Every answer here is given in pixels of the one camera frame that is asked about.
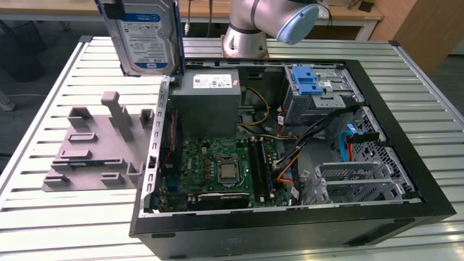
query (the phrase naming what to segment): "metal slatted table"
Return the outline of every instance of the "metal slatted table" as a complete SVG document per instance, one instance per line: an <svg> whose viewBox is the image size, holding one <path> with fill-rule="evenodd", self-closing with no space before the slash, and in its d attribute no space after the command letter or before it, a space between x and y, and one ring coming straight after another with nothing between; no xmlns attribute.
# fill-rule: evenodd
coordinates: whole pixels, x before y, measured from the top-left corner
<svg viewBox="0 0 464 261"><path fill-rule="evenodd" d="M274 58L361 60L413 144L454 203L458 215L418 227L377 246L279 252L222 260L464 259L464 120L401 47L386 42L270 40ZM186 39L189 57L221 57L219 39ZM154 260L129 237L135 190L41 190L74 105L110 114L105 91L121 93L130 113L157 106L162 77L125 77L113 41L81 42L0 176L0 255L13 260Z"/></svg>

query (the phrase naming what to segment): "blue plastic clip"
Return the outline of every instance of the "blue plastic clip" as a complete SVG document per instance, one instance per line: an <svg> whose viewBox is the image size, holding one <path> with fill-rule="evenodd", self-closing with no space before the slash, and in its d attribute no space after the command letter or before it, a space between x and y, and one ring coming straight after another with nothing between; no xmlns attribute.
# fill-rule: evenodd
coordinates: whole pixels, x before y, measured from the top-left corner
<svg viewBox="0 0 464 261"><path fill-rule="evenodd" d="M318 76L311 71L311 68L297 66L293 70L301 95L322 95L325 90L318 85Z"/></svg>

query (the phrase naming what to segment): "sticker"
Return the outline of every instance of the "sticker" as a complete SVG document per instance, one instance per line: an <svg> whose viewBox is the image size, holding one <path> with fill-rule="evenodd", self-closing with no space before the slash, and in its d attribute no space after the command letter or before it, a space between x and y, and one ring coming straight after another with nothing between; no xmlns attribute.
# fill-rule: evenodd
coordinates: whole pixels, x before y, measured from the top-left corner
<svg viewBox="0 0 464 261"><path fill-rule="evenodd" d="M278 122L279 122L279 125L285 125L285 117L283 116L278 116Z"/></svg>
<svg viewBox="0 0 464 261"><path fill-rule="evenodd" d="M293 187L293 191L291 192L293 192L294 197L298 199L301 197L301 192L297 190L295 187Z"/></svg>
<svg viewBox="0 0 464 261"><path fill-rule="evenodd" d="M305 170L301 174L301 178L307 178L310 176L311 172L309 170Z"/></svg>
<svg viewBox="0 0 464 261"><path fill-rule="evenodd" d="M197 74L194 76L194 89L206 88L233 88L233 75Z"/></svg>
<svg viewBox="0 0 464 261"><path fill-rule="evenodd" d="M147 69L169 65L167 48L162 36L162 18L158 14L126 14L122 30L133 62Z"/></svg>
<svg viewBox="0 0 464 261"><path fill-rule="evenodd" d="M319 82L321 87L333 87L331 82Z"/></svg>

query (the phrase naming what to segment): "side panel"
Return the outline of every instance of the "side panel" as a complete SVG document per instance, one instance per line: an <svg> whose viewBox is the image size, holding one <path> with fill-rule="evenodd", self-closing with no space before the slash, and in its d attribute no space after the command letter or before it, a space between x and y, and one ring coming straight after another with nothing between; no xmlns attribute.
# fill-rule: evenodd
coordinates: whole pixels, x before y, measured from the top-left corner
<svg viewBox="0 0 464 261"><path fill-rule="evenodd" d="M273 227L142 234L141 240L161 259L234 256L251 253L310 250L357 245L370 238L377 244L386 237L417 225L421 220L361 220L295 224Z"/></svg>

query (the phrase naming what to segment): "yellow wire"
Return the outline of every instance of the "yellow wire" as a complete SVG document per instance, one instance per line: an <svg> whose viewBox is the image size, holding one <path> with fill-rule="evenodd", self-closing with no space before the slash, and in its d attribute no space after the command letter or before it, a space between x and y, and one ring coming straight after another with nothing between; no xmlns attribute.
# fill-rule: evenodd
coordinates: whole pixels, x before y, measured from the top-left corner
<svg viewBox="0 0 464 261"><path fill-rule="evenodd" d="M261 120L258 122L239 123L241 126L254 126L254 125L262 124L263 122L267 121L267 119L270 117L270 113L271 113L270 105L269 105L269 102L265 99L263 95L261 95L261 93L254 88L247 87L247 89L251 90L262 98L265 104L267 105L267 115L265 116L263 120Z"/></svg>

